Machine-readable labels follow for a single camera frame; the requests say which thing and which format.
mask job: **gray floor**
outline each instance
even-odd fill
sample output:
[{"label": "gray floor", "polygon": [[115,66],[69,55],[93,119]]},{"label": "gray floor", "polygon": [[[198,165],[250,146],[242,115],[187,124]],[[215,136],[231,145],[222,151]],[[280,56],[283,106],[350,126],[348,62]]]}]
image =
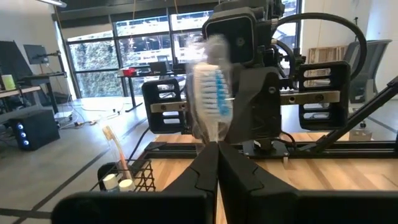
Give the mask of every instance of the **gray floor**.
[{"label": "gray floor", "polygon": [[[76,105],[75,110],[85,120],[91,120],[111,115],[113,108],[120,110],[123,107],[124,111],[131,107],[128,102],[129,98],[94,98],[76,101],[74,105]],[[105,111],[85,111],[88,108]],[[369,119],[366,120],[368,129],[373,132],[375,140],[395,140],[396,133],[391,129],[398,129],[398,113],[396,111],[398,111],[398,101],[391,101],[371,116],[376,123]],[[282,129],[290,133],[306,131],[300,128],[297,116],[296,106],[283,106]],[[130,113],[122,113],[122,115],[103,123],[112,126],[123,145],[125,155],[130,155],[141,133],[148,126],[143,105]],[[0,179],[2,180],[0,183],[2,195],[0,223],[8,224],[18,220],[18,217],[2,216],[2,208],[51,212],[60,199],[75,192],[89,190],[96,183],[97,169],[102,164],[114,160],[113,154],[110,151],[107,152],[109,146],[101,130],[102,124],[86,125],[80,129],[63,129],[60,131],[61,139],[34,152],[21,152],[16,147],[5,146],[0,142]],[[148,133],[138,152],[141,152],[154,136],[154,134]],[[60,189],[63,183],[94,158],[98,158],[98,160],[88,166],[76,179]],[[48,201],[44,200],[47,196],[52,195],[52,192],[54,192],[53,197]],[[28,218],[22,223],[50,222]]]}]

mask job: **white bottle cap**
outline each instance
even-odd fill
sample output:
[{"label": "white bottle cap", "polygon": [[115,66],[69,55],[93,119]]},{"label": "white bottle cap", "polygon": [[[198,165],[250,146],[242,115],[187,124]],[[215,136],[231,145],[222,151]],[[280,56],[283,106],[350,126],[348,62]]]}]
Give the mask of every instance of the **white bottle cap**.
[{"label": "white bottle cap", "polygon": [[122,180],[119,184],[121,192],[128,192],[134,190],[134,182],[130,179]]},{"label": "white bottle cap", "polygon": [[106,190],[118,187],[118,180],[114,174],[108,174],[102,181],[104,182]]}]

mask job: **blue and white bristles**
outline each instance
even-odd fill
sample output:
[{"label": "blue and white bristles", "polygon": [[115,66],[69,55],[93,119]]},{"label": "blue and white bristles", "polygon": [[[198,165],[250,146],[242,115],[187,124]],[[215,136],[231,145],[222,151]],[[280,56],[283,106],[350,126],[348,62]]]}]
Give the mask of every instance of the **blue and white bristles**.
[{"label": "blue and white bristles", "polygon": [[217,65],[198,63],[193,68],[193,90],[198,117],[206,126],[209,140],[218,141],[219,125],[230,124],[233,106],[229,86]]}]

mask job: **black wire basket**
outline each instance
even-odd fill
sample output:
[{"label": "black wire basket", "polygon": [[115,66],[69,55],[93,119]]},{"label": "black wire basket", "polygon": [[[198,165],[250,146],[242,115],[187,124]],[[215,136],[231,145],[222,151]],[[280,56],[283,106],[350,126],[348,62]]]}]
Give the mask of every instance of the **black wire basket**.
[{"label": "black wire basket", "polygon": [[100,189],[105,191],[103,179],[108,174],[115,174],[118,181],[123,180],[123,172],[130,172],[133,177],[134,185],[136,186],[133,192],[154,192],[156,191],[155,179],[150,159],[127,159],[128,170],[119,169],[117,163],[110,162],[102,165],[98,171],[98,182],[90,189],[90,191]]}]

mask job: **ceiling light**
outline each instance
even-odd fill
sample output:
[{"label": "ceiling light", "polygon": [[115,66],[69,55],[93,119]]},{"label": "ceiling light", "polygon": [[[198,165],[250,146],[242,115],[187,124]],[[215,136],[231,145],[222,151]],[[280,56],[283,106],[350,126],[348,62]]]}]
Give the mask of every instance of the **ceiling light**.
[{"label": "ceiling light", "polygon": [[66,7],[67,4],[65,2],[61,2],[58,0],[36,0],[36,1],[41,1],[47,4],[52,4],[54,6],[58,6],[58,7]]}]

